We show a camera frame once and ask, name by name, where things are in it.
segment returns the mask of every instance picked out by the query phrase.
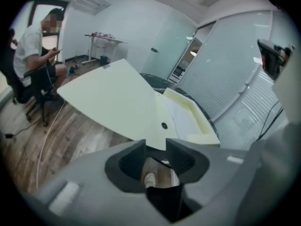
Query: leg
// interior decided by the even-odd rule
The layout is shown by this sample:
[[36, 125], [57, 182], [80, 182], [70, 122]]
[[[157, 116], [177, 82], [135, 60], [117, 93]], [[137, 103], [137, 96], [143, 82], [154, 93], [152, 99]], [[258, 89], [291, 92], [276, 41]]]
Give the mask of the leg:
[[58, 88], [60, 88], [62, 82], [64, 81], [64, 79], [66, 78], [68, 69], [66, 67], [66, 65], [56, 65], [55, 66], [55, 76], [56, 76], [56, 82], [54, 85], [54, 89], [52, 90], [52, 93], [54, 95], [56, 95], [56, 90]]

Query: door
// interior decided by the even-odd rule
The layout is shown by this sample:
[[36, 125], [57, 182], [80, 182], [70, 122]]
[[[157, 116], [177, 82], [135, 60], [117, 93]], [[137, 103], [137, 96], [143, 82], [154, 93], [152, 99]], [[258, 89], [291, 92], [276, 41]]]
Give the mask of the door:
[[196, 27], [183, 14], [173, 11], [163, 25], [146, 60], [143, 72], [167, 80], [193, 37]]

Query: curved table top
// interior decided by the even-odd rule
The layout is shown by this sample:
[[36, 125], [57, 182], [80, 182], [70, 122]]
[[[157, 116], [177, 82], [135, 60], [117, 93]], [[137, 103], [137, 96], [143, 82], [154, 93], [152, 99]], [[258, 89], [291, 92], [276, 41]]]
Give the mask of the curved table top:
[[140, 75], [146, 80], [146, 82], [148, 82], [148, 84], [150, 86], [152, 86], [152, 88], [159, 92], [160, 94], [163, 94], [164, 91], [167, 88], [170, 88], [176, 92], [178, 92], [179, 94], [186, 96], [187, 98], [193, 100], [197, 106], [200, 108], [200, 110], [202, 111], [202, 113], [204, 114], [204, 116], [207, 118], [207, 120], [209, 121], [209, 123], [211, 124], [213, 130], [215, 131], [215, 133], [217, 134], [217, 130], [215, 128], [215, 125], [213, 124], [213, 122], [211, 121], [211, 118], [209, 117], [208, 113], [204, 110], [203, 107], [200, 106], [200, 104], [195, 101], [188, 93], [186, 93], [184, 90], [182, 90], [179, 87], [176, 87], [174, 84], [168, 82], [167, 80], [164, 80], [156, 75], [151, 75], [151, 74], [147, 74], [147, 73], [140, 73]]

